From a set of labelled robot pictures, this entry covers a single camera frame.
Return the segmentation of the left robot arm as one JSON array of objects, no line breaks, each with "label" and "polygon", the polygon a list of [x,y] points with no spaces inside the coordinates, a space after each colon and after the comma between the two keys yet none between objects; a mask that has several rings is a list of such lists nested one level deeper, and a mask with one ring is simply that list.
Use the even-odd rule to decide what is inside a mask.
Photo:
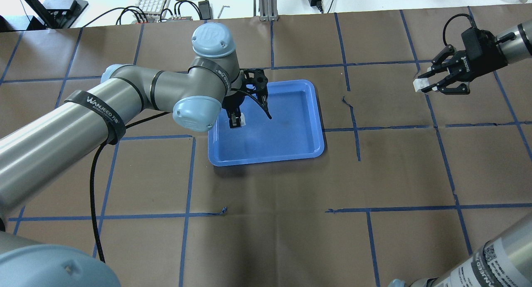
[{"label": "left robot arm", "polygon": [[230,128],[242,125],[250,97],[268,112],[264,71],[241,69],[228,27],[205,23],[192,34],[196,57],[185,74],[114,64],[99,85],[1,139],[2,287],[119,287],[103,258],[5,231],[9,215],[93,150],[116,145],[145,109],[171,114],[183,128],[206,132],[224,109]]}]

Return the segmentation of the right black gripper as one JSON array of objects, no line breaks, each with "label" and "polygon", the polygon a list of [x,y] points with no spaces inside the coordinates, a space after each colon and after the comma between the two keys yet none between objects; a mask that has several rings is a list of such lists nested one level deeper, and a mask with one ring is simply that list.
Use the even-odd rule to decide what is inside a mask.
[{"label": "right black gripper", "polygon": [[486,53],[466,50],[456,51],[454,46],[445,46],[433,59],[428,71],[418,75],[418,79],[430,78],[437,73],[448,71],[448,75],[436,82],[432,88],[443,95],[469,95],[469,84],[476,78],[495,70],[506,67],[507,58],[498,50],[487,50]]}]

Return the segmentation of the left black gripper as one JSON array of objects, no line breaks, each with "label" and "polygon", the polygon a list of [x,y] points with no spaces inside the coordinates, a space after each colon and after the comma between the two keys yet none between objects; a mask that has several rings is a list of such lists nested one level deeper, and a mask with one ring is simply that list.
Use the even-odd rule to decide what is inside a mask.
[{"label": "left black gripper", "polygon": [[271,120],[272,116],[268,110],[268,78],[263,69],[241,69],[241,85],[237,88],[231,88],[232,95],[228,95],[222,102],[222,108],[229,113],[230,129],[241,128],[241,109],[240,105],[245,97],[250,97]]}]

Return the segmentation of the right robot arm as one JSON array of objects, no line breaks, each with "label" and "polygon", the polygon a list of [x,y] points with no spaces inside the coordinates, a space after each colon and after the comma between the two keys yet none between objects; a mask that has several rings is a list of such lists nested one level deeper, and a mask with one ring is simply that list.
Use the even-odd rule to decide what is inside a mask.
[{"label": "right robot arm", "polygon": [[[461,37],[464,50],[446,44],[431,67],[414,79],[416,92],[441,95],[469,95],[470,83],[496,71],[531,58],[531,21],[517,24],[497,35],[477,27],[468,14],[470,27]],[[447,124],[453,141],[472,140],[449,149],[457,162],[451,169],[460,195],[475,203],[460,203],[459,209],[531,206],[531,166],[517,164],[517,152],[508,143],[523,136],[521,124],[516,133],[503,124]],[[419,279],[413,287],[530,287],[531,215],[525,215],[496,237],[491,238],[464,262],[443,275]]]}]

